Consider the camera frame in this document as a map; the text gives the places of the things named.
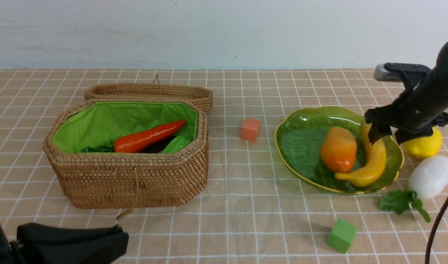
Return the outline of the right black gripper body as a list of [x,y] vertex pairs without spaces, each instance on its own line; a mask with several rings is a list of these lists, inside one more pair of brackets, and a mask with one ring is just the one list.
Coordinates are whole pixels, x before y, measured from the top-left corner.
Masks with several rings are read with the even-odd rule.
[[448,125],[448,81],[427,74],[413,89],[406,89],[391,104],[366,112],[367,124],[390,127],[445,127]]

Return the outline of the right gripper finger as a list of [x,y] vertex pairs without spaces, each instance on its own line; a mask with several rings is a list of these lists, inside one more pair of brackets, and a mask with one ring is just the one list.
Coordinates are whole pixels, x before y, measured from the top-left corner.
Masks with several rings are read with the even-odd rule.
[[378,122],[372,122],[370,124],[370,130],[368,132],[368,138],[371,145],[375,144],[378,140],[383,137],[391,136],[392,131],[390,126],[383,125]]
[[398,127],[394,135],[396,142],[401,145],[405,142],[409,142],[418,138],[430,137],[433,135],[433,129],[430,126],[417,129]]

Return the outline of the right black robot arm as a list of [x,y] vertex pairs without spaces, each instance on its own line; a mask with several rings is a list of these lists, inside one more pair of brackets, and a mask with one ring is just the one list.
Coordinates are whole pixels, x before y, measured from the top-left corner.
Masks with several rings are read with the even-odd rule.
[[429,137],[433,127],[448,125],[448,42],[441,48],[433,69],[425,65],[387,62],[374,70],[374,79],[404,85],[404,91],[391,103],[367,110],[371,124],[368,138],[375,143],[397,129],[398,144]]

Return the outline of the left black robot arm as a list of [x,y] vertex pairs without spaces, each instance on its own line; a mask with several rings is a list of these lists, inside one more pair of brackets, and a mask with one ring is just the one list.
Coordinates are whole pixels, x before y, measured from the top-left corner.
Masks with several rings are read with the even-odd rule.
[[69,229],[26,223],[9,241],[0,224],[0,264],[111,264],[128,248],[129,235],[119,225]]

